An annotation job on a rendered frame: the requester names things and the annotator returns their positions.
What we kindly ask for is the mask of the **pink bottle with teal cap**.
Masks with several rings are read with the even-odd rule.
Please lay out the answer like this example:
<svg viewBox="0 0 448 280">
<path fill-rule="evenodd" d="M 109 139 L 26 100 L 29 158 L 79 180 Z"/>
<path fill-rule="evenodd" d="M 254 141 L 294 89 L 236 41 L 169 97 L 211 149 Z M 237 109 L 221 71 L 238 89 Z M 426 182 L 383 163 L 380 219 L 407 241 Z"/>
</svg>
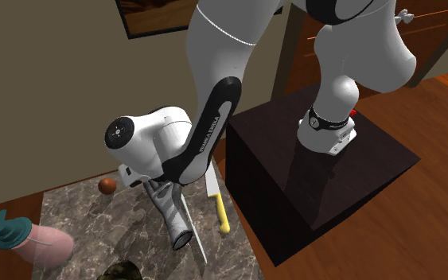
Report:
<svg viewBox="0 0 448 280">
<path fill-rule="evenodd" d="M 74 239 L 53 227 L 33 224 L 27 217 L 6 219 L 0 211 L 0 249 L 20 255 L 26 262 L 43 268 L 55 268 L 72 255 Z"/>
</svg>

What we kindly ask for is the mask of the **dark robot stand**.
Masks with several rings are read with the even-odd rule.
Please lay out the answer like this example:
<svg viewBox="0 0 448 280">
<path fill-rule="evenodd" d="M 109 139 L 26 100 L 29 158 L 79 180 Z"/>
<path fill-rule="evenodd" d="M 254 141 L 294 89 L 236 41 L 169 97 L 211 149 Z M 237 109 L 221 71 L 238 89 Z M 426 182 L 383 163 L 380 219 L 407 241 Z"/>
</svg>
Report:
<svg viewBox="0 0 448 280">
<path fill-rule="evenodd" d="M 225 184 L 275 266 L 350 217 L 419 161 L 361 113 L 356 137 L 337 155 L 297 139 L 319 86 L 230 118 Z"/>
</svg>

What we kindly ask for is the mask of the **brown wooden cabinet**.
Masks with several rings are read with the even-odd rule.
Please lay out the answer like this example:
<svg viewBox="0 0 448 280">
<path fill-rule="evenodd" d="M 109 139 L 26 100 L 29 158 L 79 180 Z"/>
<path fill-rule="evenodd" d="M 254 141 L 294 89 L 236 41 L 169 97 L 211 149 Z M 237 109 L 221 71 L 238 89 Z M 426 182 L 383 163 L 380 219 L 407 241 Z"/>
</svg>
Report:
<svg viewBox="0 0 448 280">
<path fill-rule="evenodd" d="M 395 11 L 414 14 L 397 25 L 405 45 L 417 58 L 409 88 L 416 87 L 448 49 L 448 0 L 397 0 Z M 296 6 L 290 7 L 282 44 L 274 95 L 284 95 L 320 81 L 314 40 L 322 24 Z"/>
</svg>

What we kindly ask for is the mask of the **dark-framed wall picture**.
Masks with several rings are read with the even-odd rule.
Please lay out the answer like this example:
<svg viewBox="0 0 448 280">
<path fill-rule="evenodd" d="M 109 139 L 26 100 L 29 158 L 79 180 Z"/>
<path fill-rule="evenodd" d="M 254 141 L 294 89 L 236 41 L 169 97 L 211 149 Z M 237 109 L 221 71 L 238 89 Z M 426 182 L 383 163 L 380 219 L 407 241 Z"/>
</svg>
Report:
<svg viewBox="0 0 448 280">
<path fill-rule="evenodd" d="M 188 29 L 198 0 L 115 0 L 129 39 Z"/>
</svg>

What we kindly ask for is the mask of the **long thin silver knife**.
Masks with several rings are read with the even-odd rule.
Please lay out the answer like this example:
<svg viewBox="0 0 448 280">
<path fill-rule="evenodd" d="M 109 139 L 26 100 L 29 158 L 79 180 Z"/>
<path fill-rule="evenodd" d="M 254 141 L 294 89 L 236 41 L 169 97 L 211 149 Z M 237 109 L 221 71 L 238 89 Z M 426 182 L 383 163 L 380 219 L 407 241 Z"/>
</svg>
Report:
<svg viewBox="0 0 448 280">
<path fill-rule="evenodd" d="M 183 205 L 184 205 L 184 208 L 185 208 L 185 211 L 186 211 L 186 215 L 188 216 L 189 222 L 190 222 L 191 227 L 192 227 L 192 229 L 193 229 L 193 234 L 194 234 L 195 237 L 196 237 L 197 244 L 198 244 L 199 250 L 200 250 L 200 252 L 201 252 L 201 256 L 202 256 L 202 258 L 203 258 L 203 260 L 204 260 L 204 264 L 206 265 L 206 264 L 208 263 L 208 260 L 207 260 L 206 254 L 205 254 L 205 250 L 204 250 L 204 248 L 203 248 L 203 246 L 202 246 L 201 239 L 199 238 L 198 232 L 197 232 L 197 230 L 196 230 L 196 227 L 195 227 L 194 222 L 193 222 L 193 220 L 192 220 L 192 217 L 191 217 L 191 215 L 190 215 L 189 207 L 188 207 L 188 205 L 187 205 L 187 203 L 186 203 L 184 194 L 181 194 L 181 201 L 182 201 L 182 203 L 183 203 Z"/>
</svg>

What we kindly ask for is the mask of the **yellow-handled kitchen knife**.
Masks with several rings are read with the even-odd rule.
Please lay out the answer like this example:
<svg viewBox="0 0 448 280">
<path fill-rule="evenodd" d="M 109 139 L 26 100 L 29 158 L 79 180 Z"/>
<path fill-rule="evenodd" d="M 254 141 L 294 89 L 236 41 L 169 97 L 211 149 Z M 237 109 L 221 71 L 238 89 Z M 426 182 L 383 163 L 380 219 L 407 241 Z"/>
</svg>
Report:
<svg viewBox="0 0 448 280">
<path fill-rule="evenodd" d="M 227 213 L 225 211 L 225 206 L 221 196 L 218 180 L 216 178 L 215 168 L 211 161 L 209 162 L 207 171 L 205 173 L 205 185 L 207 197 L 214 199 L 216 204 L 216 211 L 220 221 L 220 231 L 223 234 L 228 234 L 230 232 L 230 225 L 228 222 Z"/>
</svg>

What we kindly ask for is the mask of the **brown round fruit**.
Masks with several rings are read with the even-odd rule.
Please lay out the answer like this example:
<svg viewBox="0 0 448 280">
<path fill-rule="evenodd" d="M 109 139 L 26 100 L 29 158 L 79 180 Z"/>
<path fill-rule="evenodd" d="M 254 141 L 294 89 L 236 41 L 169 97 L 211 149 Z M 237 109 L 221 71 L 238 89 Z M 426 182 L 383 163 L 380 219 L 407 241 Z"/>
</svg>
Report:
<svg viewBox="0 0 448 280">
<path fill-rule="evenodd" d="M 111 195 L 117 189 L 116 181 L 112 178 L 105 177 L 101 179 L 98 183 L 98 190 L 103 195 Z"/>
</svg>

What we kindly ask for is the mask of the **dark green mottled object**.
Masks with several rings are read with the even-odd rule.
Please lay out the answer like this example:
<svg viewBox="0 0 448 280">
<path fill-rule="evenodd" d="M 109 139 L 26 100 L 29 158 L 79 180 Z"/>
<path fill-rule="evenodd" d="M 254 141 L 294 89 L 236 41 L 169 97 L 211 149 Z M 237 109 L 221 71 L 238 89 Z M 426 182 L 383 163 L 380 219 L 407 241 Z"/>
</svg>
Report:
<svg viewBox="0 0 448 280">
<path fill-rule="evenodd" d="M 129 260 L 110 265 L 96 280 L 142 280 L 140 269 Z"/>
</svg>

